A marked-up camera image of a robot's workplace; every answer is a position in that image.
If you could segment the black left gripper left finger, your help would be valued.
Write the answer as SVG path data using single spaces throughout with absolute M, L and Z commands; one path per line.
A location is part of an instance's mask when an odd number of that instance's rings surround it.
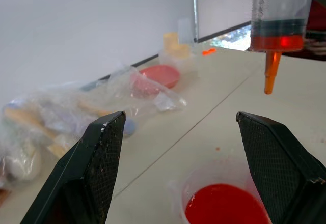
M 124 111 L 89 124 L 57 162 L 22 223 L 105 223 L 116 183 Z

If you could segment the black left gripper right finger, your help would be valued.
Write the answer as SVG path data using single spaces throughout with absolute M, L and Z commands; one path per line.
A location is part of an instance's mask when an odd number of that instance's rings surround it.
M 250 174 L 272 223 L 325 223 L 325 166 L 283 124 L 238 112 Z

